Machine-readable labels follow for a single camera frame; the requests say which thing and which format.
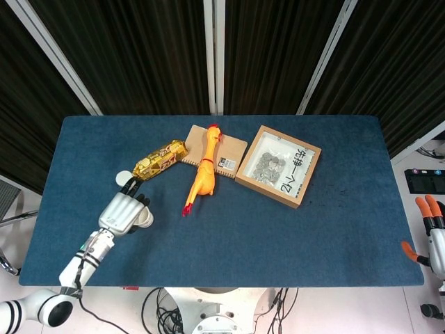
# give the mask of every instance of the notebook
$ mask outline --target notebook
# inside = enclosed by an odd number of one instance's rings
[[[198,166],[207,146],[207,129],[193,125],[186,139],[188,154],[181,160],[186,164]],[[213,166],[217,174],[235,178],[238,167],[248,144],[237,138],[222,134],[215,148]]]

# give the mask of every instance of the gold snack wrapper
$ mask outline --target gold snack wrapper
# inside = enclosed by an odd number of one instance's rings
[[[185,142],[173,140],[138,161],[134,166],[133,176],[147,181],[184,158],[187,154]]]

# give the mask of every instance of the orange fingertip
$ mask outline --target orange fingertip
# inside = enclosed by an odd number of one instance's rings
[[[432,213],[428,204],[426,204],[425,200],[422,197],[416,197],[416,204],[422,213],[422,217],[432,217]]]
[[[440,211],[440,207],[437,204],[437,201],[431,195],[425,196],[426,202],[430,205],[431,214],[433,217],[442,216],[442,212]]]
[[[418,255],[411,248],[411,245],[407,241],[402,241],[401,243],[403,252],[411,261],[417,262]]]

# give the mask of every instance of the rubber chicken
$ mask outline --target rubber chicken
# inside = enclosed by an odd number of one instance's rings
[[[213,195],[213,189],[215,188],[213,153],[215,152],[216,144],[221,140],[221,135],[221,130],[217,124],[212,124],[207,129],[206,153],[197,168],[195,181],[190,189],[186,205],[182,210],[183,217],[191,213],[196,195]]]

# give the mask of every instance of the blue felt tablecloth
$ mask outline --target blue felt tablecloth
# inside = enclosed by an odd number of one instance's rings
[[[353,287],[420,285],[403,254],[412,242],[377,118],[368,116],[79,116],[65,119],[49,171],[23,285],[58,275],[119,191],[116,173],[193,124],[253,141],[266,125],[322,149],[302,205],[217,176],[183,218],[196,168],[175,164],[141,186],[153,225],[116,239],[89,285]]]

